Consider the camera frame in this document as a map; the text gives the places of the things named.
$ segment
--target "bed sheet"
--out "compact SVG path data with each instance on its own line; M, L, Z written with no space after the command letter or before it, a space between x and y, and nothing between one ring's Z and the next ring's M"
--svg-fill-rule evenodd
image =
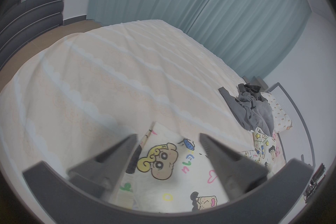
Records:
M19 194L22 171L40 160L61 176L154 121L236 151L254 149L218 88L237 96L230 67L161 20L106 26L62 38L28 60L0 94L2 169Z

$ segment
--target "dark baseboard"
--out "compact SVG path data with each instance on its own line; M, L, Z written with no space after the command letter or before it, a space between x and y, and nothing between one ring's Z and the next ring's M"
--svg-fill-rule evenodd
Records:
M82 21L82 20L86 20L86 15L82 15L82 16L77 16L77 17L66 19L66 20L63 21L63 26L70 25L72 23L75 23L75 22L78 22L78 21Z

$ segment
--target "white pillow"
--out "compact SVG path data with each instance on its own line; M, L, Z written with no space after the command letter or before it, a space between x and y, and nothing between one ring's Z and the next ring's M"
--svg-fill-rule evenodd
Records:
M268 103L272 107L272 114L274 119L274 130L276 133L282 132L292 128L292 120L284 111L274 95L269 92L261 92L261 95L267 99Z

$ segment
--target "pink heart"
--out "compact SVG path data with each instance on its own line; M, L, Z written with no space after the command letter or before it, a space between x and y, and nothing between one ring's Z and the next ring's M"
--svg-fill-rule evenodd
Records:
M209 171L209 179L208 179L208 184L211 184L212 182L215 181L215 179L217 178L217 175L215 173L215 170L210 170Z

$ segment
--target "white headboard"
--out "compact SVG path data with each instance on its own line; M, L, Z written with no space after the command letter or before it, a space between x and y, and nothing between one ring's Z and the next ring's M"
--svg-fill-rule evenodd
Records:
M281 107L292 119L292 128L279 133L283 156L287 161L292 158L302 160L315 168L315 154L307 125L292 98L278 82L268 88Z

